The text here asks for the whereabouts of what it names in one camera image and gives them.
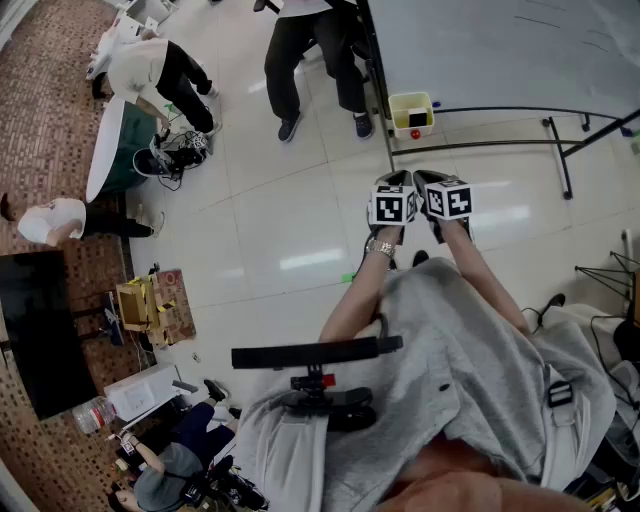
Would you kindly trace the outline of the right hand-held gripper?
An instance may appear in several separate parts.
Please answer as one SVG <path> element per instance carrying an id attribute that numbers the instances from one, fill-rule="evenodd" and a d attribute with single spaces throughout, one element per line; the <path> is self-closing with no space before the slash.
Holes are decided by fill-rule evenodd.
<path id="1" fill-rule="evenodd" d="M 470 233 L 472 214 L 472 188 L 453 175 L 436 171 L 417 170 L 413 181 L 420 197 L 420 212 L 426 217 L 438 244 L 444 244 L 440 221 L 459 222 L 466 234 Z"/>

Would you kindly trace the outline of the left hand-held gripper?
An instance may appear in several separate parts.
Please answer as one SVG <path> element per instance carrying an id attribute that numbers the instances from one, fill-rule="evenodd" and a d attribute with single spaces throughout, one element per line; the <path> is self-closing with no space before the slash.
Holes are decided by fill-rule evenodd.
<path id="1" fill-rule="evenodd" d="M 417 192 L 413 175 L 394 171 L 378 178 L 370 189 L 368 226 L 377 234 L 387 227 L 399 227 L 398 244 L 404 242 L 405 228 L 417 213 Z"/>

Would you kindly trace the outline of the yellow plastic bin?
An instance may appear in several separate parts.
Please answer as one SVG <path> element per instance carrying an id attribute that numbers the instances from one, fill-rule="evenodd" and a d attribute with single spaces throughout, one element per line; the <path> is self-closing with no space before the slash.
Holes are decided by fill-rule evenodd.
<path id="1" fill-rule="evenodd" d="M 431 134 L 435 124 L 434 111 L 430 96 L 426 92 L 390 95 L 388 103 L 394 136 L 398 140 L 418 140 L 411 137 L 412 130 L 419 130 L 421 132 L 420 138 Z M 429 112 L 430 125 L 420 128 L 410 128 L 408 124 L 408 111 L 412 109 L 427 110 Z"/>

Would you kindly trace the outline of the person's right forearm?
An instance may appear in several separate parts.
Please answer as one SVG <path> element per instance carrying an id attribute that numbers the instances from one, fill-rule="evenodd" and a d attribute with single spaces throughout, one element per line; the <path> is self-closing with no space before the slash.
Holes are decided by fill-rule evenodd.
<path id="1" fill-rule="evenodd" d="M 524 314 L 491 271 L 463 224 L 458 220 L 439 220 L 438 224 L 460 274 L 496 312 L 522 334 L 529 336 L 529 325 Z"/>

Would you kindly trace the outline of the person's left forearm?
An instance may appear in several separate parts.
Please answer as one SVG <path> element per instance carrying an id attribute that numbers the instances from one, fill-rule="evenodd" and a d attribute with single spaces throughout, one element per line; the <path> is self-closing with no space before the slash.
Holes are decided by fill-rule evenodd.
<path id="1" fill-rule="evenodd" d="M 391 257 L 380 250 L 364 255 L 356 276 L 321 331 L 321 343 L 354 339 L 372 322 L 390 262 Z"/>

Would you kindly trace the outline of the open cardboard box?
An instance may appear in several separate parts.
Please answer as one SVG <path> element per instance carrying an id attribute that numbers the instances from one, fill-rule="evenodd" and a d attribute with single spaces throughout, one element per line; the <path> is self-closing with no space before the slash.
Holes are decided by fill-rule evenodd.
<path id="1" fill-rule="evenodd" d="M 156 271 L 116 287 L 123 327 L 143 333 L 156 347 L 196 336 L 183 274 L 180 269 Z"/>

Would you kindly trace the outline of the white rectangular appliance box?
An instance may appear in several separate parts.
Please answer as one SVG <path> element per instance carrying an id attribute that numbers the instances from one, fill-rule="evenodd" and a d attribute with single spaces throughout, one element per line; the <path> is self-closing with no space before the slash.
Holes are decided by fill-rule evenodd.
<path id="1" fill-rule="evenodd" d="M 106 386 L 104 394 L 116 416 L 131 421 L 171 400 L 176 395 L 173 381 L 178 379 L 174 365 L 157 364 Z"/>

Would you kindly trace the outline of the silver wristwatch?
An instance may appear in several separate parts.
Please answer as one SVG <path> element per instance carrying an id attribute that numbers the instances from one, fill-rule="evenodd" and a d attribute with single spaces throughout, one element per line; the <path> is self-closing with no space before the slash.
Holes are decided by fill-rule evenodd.
<path id="1" fill-rule="evenodd" d="M 378 252 L 387 256 L 390 260 L 393 260 L 395 257 L 395 250 L 396 247 L 394 244 L 384 240 L 378 240 L 377 238 L 369 239 L 365 245 L 366 254 Z"/>

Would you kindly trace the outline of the black tripod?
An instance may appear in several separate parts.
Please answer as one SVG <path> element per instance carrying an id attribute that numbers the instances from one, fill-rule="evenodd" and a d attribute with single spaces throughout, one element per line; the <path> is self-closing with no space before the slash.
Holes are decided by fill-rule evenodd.
<path id="1" fill-rule="evenodd" d="M 611 251 L 609 256 L 616 263 L 614 268 L 576 265 L 574 270 L 593 279 L 626 301 L 632 302 L 635 299 L 637 278 L 640 275 L 640 260 L 615 251 Z"/>

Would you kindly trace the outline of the person's grey shirt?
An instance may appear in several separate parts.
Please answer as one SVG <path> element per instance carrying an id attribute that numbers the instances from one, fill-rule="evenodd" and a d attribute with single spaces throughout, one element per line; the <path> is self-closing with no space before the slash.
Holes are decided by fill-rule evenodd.
<path id="1" fill-rule="evenodd" d="M 284 409 L 289 372 L 257 379 L 236 456 L 276 512 L 371 512 L 437 436 L 466 443 L 500 475 L 555 490 L 586 469 L 616 400 L 575 323 L 527 337 L 443 258 L 391 276 L 380 311 L 403 347 L 334 368 L 339 386 L 371 389 L 371 427 L 331 433 Z M 550 409 L 556 380 L 571 384 L 573 403 Z"/>

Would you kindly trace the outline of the green table base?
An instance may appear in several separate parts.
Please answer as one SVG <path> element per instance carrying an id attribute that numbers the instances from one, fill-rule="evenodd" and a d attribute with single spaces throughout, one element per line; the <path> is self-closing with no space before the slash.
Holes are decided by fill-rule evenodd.
<path id="1" fill-rule="evenodd" d="M 146 180 L 134 170 L 132 159 L 136 151 L 149 148 L 156 130 L 155 117 L 125 102 L 118 149 L 101 195 L 121 193 Z"/>

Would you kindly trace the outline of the white round table top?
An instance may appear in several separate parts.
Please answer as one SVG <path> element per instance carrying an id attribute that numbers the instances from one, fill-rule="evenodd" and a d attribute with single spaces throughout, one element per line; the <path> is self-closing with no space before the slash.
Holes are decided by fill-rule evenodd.
<path id="1" fill-rule="evenodd" d="M 118 149 L 124 109 L 125 101 L 117 97 L 104 107 L 87 180 L 87 203 L 98 197 L 107 181 Z"/>

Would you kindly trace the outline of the clear plastic water bottle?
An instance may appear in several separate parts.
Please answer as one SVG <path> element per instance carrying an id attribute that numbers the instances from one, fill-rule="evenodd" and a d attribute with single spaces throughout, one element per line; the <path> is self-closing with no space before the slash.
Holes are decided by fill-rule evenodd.
<path id="1" fill-rule="evenodd" d="M 71 410 L 78 429 L 92 434 L 116 418 L 113 404 L 104 396 L 97 396 Z"/>

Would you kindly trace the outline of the black flat screen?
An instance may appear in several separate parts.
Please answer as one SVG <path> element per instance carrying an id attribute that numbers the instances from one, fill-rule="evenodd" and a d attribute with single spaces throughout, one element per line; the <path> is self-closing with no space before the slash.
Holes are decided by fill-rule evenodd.
<path id="1" fill-rule="evenodd" d="M 97 396 L 70 309 L 61 251 L 0 256 L 0 307 L 38 419 Z"/>

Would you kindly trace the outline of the black chest mount clamp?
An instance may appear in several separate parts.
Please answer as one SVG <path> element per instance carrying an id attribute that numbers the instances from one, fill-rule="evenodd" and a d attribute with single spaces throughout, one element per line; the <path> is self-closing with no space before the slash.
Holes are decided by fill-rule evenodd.
<path id="1" fill-rule="evenodd" d="M 325 374 L 321 365 L 309 365 L 305 376 L 292 377 L 290 382 L 292 391 L 284 396 L 284 407 L 297 416 L 327 419 L 330 432 L 364 430 L 377 420 L 370 388 L 328 390 L 336 385 L 335 375 Z"/>

